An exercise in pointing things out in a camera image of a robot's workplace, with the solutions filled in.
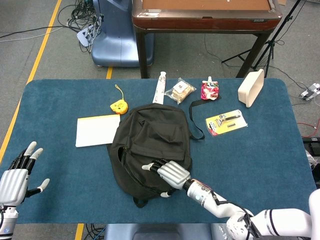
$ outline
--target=snack bag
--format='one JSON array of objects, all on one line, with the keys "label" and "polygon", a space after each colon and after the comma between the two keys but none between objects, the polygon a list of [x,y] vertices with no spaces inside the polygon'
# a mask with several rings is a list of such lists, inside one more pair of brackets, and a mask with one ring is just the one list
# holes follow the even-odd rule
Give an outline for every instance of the snack bag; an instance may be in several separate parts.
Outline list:
[{"label": "snack bag", "polygon": [[209,76],[208,81],[202,81],[201,85],[201,99],[203,100],[216,100],[219,94],[219,85],[217,81],[212,81]]},{"label": "snack bag", "polygon": [[181,77],[178,79],[178,83],[173,86],[170,90],[166,91],[164,95],[167,95],[169,98],[175,100],[180,104],[190,93],[197,90],[194,86],[187,83]]}]

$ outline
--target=table leg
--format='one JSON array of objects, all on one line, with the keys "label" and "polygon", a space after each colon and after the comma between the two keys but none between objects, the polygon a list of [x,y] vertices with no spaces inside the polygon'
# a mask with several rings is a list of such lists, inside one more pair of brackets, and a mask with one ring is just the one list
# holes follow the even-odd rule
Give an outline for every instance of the table leg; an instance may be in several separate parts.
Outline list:
[{"label": "table leg", "polygon": [[268,40],[270,34],[271,32],[259,34],[258,38],[255,40],[253,47],[251,48],[251,51],[249,52],[238,74],[236,75],[236,78],[244,78],[246,76],[256,57],[263,48],[265,42]]},{"label": "table leg", "polygon": [[142,79],[148,79],[148,68],[147,68],[147,51],[146,51],[146,41],[145,34],[143,32],[137,32],[136,36],[136,46],[138,49],[140,74]]}]

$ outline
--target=yellow tape measure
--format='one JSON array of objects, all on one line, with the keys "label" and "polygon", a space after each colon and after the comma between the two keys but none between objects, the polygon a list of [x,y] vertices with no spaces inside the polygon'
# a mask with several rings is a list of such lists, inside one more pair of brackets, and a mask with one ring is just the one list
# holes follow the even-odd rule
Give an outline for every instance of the yellow tape measure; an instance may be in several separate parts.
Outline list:
[{"label": "yellow tape measure", "polygon": [[128,111],[128,103],[125,101],[124,92],[118,87],[118,85],[114,85],[116,89],[118,89],[122,93],[122,99],[112,103],[110,108],[116,114],[125,114]]}]

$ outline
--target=blue table mat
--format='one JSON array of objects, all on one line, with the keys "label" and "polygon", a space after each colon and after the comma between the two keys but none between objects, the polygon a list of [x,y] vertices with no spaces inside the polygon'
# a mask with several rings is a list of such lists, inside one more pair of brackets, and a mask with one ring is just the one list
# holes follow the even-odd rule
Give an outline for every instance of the blue table mat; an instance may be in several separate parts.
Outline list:
[{"label": "blue table mat", "polygon": [[[186,112],[200,99],[201,81],[178,105]],[[222,99],[193,108],[193,119],[205,140],[190,140],[191,176],[226,199],[251,210],[298,208],[309,212],[308,197],[316,189],[285,84],[269,78],[252,107],[238,101],[243,79],[216,79]],[[177,79],[167,79],[166,90]],[[18,223],[220,223],[183,191],[156,198],[137,208],[117,185],[105,145],[76,148],[77,118],[113,114],[110,104],[124,92],[129,110],[153,100],[157,79],[43,79],[24,90],[0,172],[31,141],[44,148],[29,188],[50,178],[47,189],[18,207]],[[164,104],[177,106],[169,97]],[[211,136],[205,118],[239,109],[248,123]],[[195,136],[200,133],[189,122]]]}]

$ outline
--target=white robotic arm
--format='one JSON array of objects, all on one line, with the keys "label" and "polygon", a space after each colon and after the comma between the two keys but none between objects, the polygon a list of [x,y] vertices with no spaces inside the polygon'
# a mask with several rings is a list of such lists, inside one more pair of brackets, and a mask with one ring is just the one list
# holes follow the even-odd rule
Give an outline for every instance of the white robotic arm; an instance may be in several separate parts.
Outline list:
[{"label": "white robotic arm", "polygon": [[174,161],[156,160],[142,166],[160,175],[173,188],[186,190],[186,194],[218,218],[229,217],[228,233],[235,240],[248,240],[261,236],[295,236],[320,240],[320,189],[309,198],[311,216],[302,210],[268,209],[256,216],[227,201],[202,182],[191,179],[190,173]]},{"label": "white robotic arm", "polygon": [[19,156],[13,160],[8,170],[6,170],[0,180],[0,240],[10,240],[14,234],[14,229],[18,219],[16,207],[25,198],[42,193],[49,184],[49,179],[45,179],[37,188],[28,190],[30,174],[37,158],[43,152],[39,148],[34,153],[37,143],[33,141],[28,148],[23,150]]}]

